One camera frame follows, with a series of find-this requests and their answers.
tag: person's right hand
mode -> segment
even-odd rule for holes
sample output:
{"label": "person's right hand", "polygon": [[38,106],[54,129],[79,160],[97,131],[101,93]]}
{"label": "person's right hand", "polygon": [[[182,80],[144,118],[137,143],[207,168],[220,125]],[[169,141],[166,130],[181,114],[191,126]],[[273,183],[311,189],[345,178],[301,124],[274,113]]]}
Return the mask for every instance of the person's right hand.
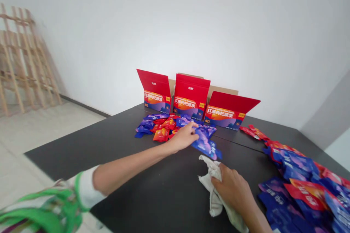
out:
{"label": "person's right hand", "polygon": [[222,163],[219,167],[222,182],[214,177],[211,178],[211,182],[222,199],[242,217],[260,211],[246,180],[235,169],[229,169]]}

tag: person's left hand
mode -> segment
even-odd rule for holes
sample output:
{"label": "person's left hand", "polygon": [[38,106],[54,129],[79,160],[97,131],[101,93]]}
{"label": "person's left hand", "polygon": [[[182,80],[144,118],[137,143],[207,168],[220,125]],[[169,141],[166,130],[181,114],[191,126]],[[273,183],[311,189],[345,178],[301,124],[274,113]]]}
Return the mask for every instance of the person's left hand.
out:
{"label": "person's left hand", "polygon": [[175,134],[175,136],[172,137],[172,139],[166,142],[166,145],[171,146],[174,153],[188,147],[194,141],[199,139],[199,135],[194,133],[194,127],[198,128],[198,124],[191,122],[184,126]]}

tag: pile of packets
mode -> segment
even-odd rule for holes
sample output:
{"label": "pile of packets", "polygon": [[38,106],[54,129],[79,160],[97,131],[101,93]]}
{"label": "pile of packets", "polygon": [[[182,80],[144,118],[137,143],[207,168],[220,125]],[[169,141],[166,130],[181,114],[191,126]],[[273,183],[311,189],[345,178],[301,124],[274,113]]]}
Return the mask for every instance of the pile of packets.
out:
{"label": "pile of packets", "polygon": [[295,148],[270,140],[253,125],[240,127],[262,140],[283,179],[259,185],[266,217],[276,232],[350,232],[350,182]]}
{"label": "pile of packets", "polygon": [[193,142],[192,146],[213,160],[217,160],[218,158],[222,159],[221,152],[216,149],[215,142],[210,140],[215,133],[216,128],[214,126],[206,126],[203,122],[194,120],[188,115],[148,115],[143,118],[142,122],[136,129],[137,133],[135,137],[141,138],[145,134],[151,135],[154,133],[154,141],[166,142],[171,139],[181,127],[190,122],[196,122],[198,124],[195,133],[199,135],[199,139]]}

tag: white cloth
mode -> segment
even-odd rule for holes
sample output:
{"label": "white cloth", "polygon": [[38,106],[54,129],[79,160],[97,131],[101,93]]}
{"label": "white cloth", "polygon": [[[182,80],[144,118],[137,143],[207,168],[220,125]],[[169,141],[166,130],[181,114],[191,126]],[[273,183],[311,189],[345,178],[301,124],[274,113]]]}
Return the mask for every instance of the white cloth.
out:
{"label": "white cloth", "polygon": [[209,191],[209,204],[210,204],[210,210],[209,213],[212,217],[216,217],[221,214],[222,212],[222,206],[225,207],[227,216],[229,217],[229,220],[231,224],[241,233],[247,233],[249,230],[244,224],[244,221],[234,209],[232,209],[230,206],[228,206],[219,193],[214,188],[211,177],[215,177],[218,180],[221,179],[221,170],[219,168],[220,162],[218,161],[212,161],[210,158],[200,155],[199,160],[203,160],[207,166],[208,166],[208,174],[201,177],[198,176],[199,181],[203,184],[203,186]]}
{"label": "white cloth", "polygon": [[[97,168],[98,166],[84,171],[80,176],[80,180],[78,181],[79,183],[78,195],[80,198],[80,202],[87,209],[92,208],[94,205],[96,205],[97,203],[99,203],[100,201],[106,198],[106,196],[104,196],[100,191],[97,191],[95,189],[93,184],[93,175]],[[78,175],[68,180],[68,183],[71,187],[74,187],[75,181]]]}

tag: hand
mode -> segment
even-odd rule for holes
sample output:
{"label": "hand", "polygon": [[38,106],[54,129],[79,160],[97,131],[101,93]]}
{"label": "hand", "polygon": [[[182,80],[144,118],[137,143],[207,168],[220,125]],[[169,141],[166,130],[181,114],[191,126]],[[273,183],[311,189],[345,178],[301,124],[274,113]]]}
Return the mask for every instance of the hand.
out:
{"label": "hand", "polygon": [[181,128],[171,140],[166,142],[166,146],[171,146],[174,153],[176,153],[191,145],[194,141],[199,139],[199,135],[194,133],[195,130],[193,127],[198,128],[198,124],[191,122]]}
{"label": "hand", "polygon": [[211,182],[222,199],[243,217],[260,211],[246,180],[234,169],[219,165],[222,182],[214,177]]}

